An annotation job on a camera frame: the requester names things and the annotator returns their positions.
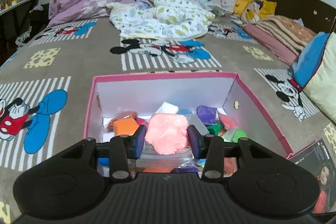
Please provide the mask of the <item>pink clay bag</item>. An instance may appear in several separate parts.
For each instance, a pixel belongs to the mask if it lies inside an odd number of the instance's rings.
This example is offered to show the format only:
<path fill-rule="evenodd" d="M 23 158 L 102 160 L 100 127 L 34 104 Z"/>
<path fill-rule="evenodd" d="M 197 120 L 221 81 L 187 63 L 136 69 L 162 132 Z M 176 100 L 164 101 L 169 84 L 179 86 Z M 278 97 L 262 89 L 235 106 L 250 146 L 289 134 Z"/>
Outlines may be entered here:
<path fill-rule="evenodd" d="M 138 168 L 174 169 L 193 166 L 193 152 L 184 115 L 154 114 L 148 123 Z"/>

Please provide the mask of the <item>pink box lid with photo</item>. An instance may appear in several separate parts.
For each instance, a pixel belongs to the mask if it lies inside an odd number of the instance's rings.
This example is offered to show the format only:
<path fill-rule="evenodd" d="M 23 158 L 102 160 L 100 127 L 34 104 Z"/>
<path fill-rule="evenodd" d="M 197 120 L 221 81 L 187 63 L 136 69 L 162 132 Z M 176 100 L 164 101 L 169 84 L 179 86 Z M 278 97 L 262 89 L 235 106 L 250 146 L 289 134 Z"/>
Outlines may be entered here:
<path fill-rule="evenodd" d="M 312 173 L 319 183 L 320 194 L 313 213 L 335 212 L 335 164 L 323 139 L 315 141 L 289 160 Z"/>

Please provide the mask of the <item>orange clay bag in box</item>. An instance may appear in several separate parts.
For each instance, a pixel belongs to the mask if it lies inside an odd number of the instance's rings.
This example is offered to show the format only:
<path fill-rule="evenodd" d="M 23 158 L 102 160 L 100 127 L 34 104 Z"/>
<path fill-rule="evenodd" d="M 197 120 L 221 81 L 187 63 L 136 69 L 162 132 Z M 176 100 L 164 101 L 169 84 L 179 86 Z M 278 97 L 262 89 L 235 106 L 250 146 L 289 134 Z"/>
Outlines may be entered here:
<path fill-rule="evenodd" d="M 122 112 L 109 121 L 108 128 L 111 128 L 116 136 L 131 136 L 139 127 L 136 121 L 137 116 L 138 114 L 135 111 Z"/>

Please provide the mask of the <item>purple clay bag in box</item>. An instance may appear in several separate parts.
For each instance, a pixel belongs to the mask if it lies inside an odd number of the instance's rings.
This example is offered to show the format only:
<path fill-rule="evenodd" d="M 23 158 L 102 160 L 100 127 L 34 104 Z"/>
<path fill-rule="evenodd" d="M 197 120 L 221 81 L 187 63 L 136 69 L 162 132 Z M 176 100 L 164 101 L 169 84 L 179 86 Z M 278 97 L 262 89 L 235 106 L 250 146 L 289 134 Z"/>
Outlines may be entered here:
<path fill-rule="evenodd" d="M 213 125 L 216 123 L 217 109 L 210 106 L 199 105 L 197 107 L 197 117 L 205 125 Z"/>

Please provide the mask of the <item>pink cardboard box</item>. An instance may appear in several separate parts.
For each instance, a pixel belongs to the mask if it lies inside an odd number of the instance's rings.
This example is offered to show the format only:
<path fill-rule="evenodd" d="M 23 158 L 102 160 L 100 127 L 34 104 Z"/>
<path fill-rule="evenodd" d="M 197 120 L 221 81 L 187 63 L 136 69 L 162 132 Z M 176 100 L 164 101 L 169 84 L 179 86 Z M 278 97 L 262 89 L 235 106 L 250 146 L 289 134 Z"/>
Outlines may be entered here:
<path fill-rule="evenodd" d="M 101 75 L 93 78 L 84 137 L 103 140 L 103 121 L 135 111 L 149 119 L 156 112 L 181 114 L 195 120 L 197 107 L 226 114 L 257 143 L 288 159 L 293 149 L 258 97 L 238 73 L 177 71 Z"/>

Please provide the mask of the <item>Mickey Mouse bed sheet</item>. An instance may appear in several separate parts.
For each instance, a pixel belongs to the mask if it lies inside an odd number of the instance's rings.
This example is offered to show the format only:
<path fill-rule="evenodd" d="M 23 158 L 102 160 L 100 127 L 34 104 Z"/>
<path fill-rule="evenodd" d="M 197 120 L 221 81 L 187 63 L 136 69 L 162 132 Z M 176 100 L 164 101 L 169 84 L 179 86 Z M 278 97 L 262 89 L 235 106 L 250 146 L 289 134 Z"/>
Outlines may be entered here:
<path fill-rule="evenodd" d="M 200 104 L 222 107 L 233 89 L 233 80 L 226 79 L 222 87 L 210 88 L 204 79 L 197 80 L 196 84 L 187 81 L 182 86 L 178 86 L 175 79 L 181 72 L 199 75 L 225 71 L 234 72 L 258 97 L 287 138 L 293 153 L 323 139 L 334 157 L 335 124 L 305 94 L 301 95 L 305 119 L 294 117 L 290 107 L 295 105 L 295 100 L 283 102 L 276 95 L 277 85 L 266 79 L 266 75 L 288 79 L 288 65 L 248 36 L 230 17 L 219 18 L 213 29 L 199 39 L 210 58 L 195 59 L 187 64 L 174 61 L 172 50 L 156 57 L 131 52 L 112 54 L 110 49 L 121 46 L 122 39 L 106 17 L 95 19 L 88 32 L 79 37 L 72 34 L 56 38 L 37 36 L 22 47 L 1 68 L 1 97 L 7 102 L 20 97 L 36 106 L 49 92 L 63 89 L 68 100 L 60 112 L 51 116 L 48 138 L 37 153 L 25 153 L 24 131 L 11 141 L 1 141 L 1 223 L 11 223 L 20 216 L 12 194 L 14 180 L 23 171 L 83 138 L 92 82 L 100 75 L 167 74 L 169 78 L 159 83 L 122 83 L 110 88 L 107 95 L 96 94 L 91 125 L 96 137 L 105 133 L 103 121 L 126 110 L 148 116 L 164 102 L 189 110 L 195 110 Z"/>

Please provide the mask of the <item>cream and blue quilt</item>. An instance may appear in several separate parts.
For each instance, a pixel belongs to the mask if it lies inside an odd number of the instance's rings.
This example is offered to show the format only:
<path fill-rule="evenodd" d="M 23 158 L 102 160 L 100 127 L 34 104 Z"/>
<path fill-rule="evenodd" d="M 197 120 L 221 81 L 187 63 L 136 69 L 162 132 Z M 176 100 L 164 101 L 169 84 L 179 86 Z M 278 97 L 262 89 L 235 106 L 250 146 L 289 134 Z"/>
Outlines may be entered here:
<path fill-rule="evenodd" d="M 335 121 L 335 33 L 319 32 L 292 63 L 289 75 L 331 120 Z"/>

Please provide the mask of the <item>folded pink blanket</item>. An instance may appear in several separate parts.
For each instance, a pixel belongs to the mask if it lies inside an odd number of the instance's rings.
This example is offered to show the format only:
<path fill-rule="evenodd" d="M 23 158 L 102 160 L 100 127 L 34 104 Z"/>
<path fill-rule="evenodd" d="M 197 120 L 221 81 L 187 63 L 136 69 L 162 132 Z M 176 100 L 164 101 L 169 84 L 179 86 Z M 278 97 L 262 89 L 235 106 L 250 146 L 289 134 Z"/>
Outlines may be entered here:
<path fill-rule="evenodd" d="M 287 65 L 299 57 L 316 35 L 299 22 L 280 15 L 247 24 L 244 30 Z"/>

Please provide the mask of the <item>white leaf-print blanket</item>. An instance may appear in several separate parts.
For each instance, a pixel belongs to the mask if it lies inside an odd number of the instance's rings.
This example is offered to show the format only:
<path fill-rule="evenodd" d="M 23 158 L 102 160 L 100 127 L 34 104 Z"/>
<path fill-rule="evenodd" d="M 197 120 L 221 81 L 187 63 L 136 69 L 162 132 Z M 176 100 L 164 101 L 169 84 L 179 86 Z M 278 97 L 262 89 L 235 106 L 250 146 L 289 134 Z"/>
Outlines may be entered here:
<path fill-rule="evenodd" d="M 149 0 L 153 5 L 110 3 L 110 22 L 122 38 L 186 41 L 204 36 L 215 14 L 197 0 Z"/>

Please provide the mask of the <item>Pikachu plush toy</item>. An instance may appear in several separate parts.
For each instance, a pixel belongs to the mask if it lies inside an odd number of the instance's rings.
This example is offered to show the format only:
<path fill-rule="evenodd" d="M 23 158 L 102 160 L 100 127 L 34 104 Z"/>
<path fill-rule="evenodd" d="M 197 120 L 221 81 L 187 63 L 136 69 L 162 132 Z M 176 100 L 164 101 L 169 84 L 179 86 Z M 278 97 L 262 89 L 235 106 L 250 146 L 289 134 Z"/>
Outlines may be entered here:
<path fill-rule="evenodd" d="M 252 24 L 275 14 L 277 3 L 268 0 L 236 0 L 234 14 Z"/>

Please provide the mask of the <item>white plush toy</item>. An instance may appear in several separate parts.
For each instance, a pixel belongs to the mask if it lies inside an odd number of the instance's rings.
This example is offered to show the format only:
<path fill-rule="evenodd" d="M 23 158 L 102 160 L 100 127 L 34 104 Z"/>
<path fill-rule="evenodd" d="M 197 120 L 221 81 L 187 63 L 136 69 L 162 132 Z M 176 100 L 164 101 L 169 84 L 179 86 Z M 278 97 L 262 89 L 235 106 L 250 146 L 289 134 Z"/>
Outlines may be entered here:
<path fill-rule="evenodd" d="M 221 0 L 221 7 L 228 13 L 233 13 L 236 5 L 236 0 Z"/>

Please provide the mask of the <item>dark wooden headboard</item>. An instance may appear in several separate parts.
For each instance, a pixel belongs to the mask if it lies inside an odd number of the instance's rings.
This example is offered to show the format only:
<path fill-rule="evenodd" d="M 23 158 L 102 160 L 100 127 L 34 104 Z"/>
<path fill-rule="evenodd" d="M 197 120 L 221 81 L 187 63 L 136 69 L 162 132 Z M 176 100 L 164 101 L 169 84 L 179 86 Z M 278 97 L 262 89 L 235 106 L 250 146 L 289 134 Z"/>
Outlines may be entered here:
<path fill-rule="evenodd" d="M 276 2 L 275 15 L 302 19 L 315 33 L 335 32 L 335 8 L 321 0 L 268 0 Z"/>

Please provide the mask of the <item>cluttered side desk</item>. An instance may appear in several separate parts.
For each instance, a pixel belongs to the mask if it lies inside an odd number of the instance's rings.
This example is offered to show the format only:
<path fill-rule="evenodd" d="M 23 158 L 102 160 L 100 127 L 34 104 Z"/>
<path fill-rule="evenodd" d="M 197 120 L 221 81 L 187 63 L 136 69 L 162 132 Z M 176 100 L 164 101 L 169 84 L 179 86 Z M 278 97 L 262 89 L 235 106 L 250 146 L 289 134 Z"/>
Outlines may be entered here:
<path fill-rule="evenodd" d="M 1 10 L 1 65 L 17 50 L 15 41 L 27 30 L 30 10 L 38 2 L 39 0 L 24 0 Z"/>

